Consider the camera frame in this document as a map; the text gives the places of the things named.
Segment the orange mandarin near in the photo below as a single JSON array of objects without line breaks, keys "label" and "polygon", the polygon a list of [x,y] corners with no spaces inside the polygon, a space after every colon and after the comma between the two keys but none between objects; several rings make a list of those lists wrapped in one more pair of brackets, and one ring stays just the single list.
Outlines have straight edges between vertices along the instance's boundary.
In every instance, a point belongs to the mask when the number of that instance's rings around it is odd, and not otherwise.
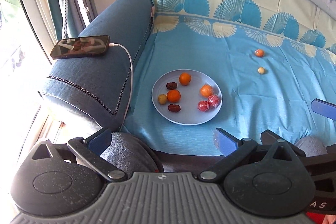
[{"label": "orange mandarin near", "polygon": [[181,99],[181,94],[177,89],[168,91],[166,96],[170,103],[178,103]]}]

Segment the black smartphone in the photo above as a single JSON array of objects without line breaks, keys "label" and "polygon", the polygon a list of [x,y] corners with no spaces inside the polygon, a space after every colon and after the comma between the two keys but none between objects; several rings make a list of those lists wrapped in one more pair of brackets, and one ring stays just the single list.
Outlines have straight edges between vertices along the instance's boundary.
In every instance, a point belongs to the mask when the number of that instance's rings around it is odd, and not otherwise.
[{"label": "black smartphone", "polygon": [[50,57],[58,60],[103,55],[109,44],[108,35],[61,39],[53,47]]}]

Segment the orange mandarin far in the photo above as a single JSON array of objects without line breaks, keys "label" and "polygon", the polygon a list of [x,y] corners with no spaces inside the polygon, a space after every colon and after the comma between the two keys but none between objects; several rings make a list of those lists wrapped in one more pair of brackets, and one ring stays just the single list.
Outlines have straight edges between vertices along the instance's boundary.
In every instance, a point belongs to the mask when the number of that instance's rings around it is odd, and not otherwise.
[{"label": "orange mandarin far", "polygon": [[179,83],[183,86],[187,86],[191,82],[191,75],[189,73],[183,72],[179,76]]}]

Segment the dark red date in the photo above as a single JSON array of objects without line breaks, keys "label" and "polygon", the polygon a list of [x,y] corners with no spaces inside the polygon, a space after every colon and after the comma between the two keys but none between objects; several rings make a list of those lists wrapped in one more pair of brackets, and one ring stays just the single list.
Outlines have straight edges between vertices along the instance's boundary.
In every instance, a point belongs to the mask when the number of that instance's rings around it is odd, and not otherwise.
[{"label": "dark red date", "polygon": [[172,113],[178,113],[181,111],[181,107],[177,104],[169,104],[167,108]]},{"label": "dark red date", "polygon": [[177,88],[177,83],[175,83],[175,82],[170,82],[170,83],[167,83],[166,84],[166,88],[168,89],[168,90],[175,90],[176,88]]}]

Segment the red fruit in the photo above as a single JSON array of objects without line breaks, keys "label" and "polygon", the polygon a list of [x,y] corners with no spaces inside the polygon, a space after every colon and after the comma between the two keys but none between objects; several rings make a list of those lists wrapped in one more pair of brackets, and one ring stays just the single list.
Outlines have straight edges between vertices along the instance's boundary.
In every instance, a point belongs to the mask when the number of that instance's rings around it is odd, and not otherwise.
[{"label": "red fruit", "polygon": [[198,110],[205,113],[210,109],[209,102],[206,100],[198,102]]},{"label": "red fruit", "polygon": [[221,102],[221,99],[217,94],[213,94],[208,97],[208,104],[210,108],[217,108]]}]

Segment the blue fan-pattern cloth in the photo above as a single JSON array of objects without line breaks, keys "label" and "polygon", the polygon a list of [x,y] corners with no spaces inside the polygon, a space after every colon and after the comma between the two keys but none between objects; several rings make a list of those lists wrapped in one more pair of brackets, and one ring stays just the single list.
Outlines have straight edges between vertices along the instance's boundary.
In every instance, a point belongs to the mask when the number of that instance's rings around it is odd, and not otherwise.
[{"label": "blue fan-pattern cloth", "polygon": [[[213,131],[259,140],[271,130],[295,142],[335,143],[335,122],[314,99],[335,102],[335,12],[310,0],[151,0],[154,26],[134,74],[125,128],[157,151],[215,156]],[[255,56],[262,49],[264,57]],[[263,67],[264,75],[257,69]],[[222,93],[210,121],[184,126],[155,109],[151,91],[167,72],[191,69]]]}]

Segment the orange mandarin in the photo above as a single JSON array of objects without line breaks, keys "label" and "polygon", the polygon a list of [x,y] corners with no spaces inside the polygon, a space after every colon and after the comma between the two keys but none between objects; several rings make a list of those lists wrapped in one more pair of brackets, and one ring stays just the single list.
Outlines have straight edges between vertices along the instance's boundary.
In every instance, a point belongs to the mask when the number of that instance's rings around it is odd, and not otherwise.
[{"label": "orange mandarin", "polygon": [[183,86],[187,86],[191,82],[191,75],[189,73],[183,72],[179,76],[179,83]]},{"label": "orange mandarin", "polygon": [[181,94],[177,89],[168,91],[166,96],[170,103],[178,103],[181,99]]}]

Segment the small beige round fruit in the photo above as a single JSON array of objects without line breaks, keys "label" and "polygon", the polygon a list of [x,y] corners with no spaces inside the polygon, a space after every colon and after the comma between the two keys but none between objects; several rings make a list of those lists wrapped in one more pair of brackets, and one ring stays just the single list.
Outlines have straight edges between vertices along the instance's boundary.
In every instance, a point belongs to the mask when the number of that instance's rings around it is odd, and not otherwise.
[{"label": "small beige round fruit", "polygon": [[166,96],[166,94],[160,94],[158,96],[158,103],[160,105],[165,105],[167,103],[167,96]]}]

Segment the orange fruit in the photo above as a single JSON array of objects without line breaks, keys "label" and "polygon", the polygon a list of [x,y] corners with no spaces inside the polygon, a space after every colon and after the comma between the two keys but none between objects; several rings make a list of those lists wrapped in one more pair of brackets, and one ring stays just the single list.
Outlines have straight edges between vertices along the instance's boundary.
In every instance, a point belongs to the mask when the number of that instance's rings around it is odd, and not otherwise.
[{"label": "orange fruit", "polygon": [[256,51],[255,51],[255,56],[257,56],[257,57],[264,57],[264,55],[265,55],[265,52],[264,52],[264,50],[262,50],[262,49],[257,49]]},{"label": "orange fruit", "polygon": [[214,94],[214,90],[213,87],[209,84],[204,84],[201,88],[200,88],[200,94],[201,96],[203,96],[204,98],[209,98],[209,96],[212,96]]}]

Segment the small beige ball fruit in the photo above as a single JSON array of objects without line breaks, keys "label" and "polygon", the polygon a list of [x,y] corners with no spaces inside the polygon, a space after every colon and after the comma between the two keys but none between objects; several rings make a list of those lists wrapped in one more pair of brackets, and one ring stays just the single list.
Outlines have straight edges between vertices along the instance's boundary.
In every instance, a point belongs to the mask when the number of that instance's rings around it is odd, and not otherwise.
[{"label": "small beige ball fruit", "polygon": [[265,70],[265,68],[263,68],[263,67],[259,67],[259,68],[257,69],[257,71],[258,71],[258,73],[261,74],[261,75],[264,75],[264,74],[266,73],[266,70]]}]

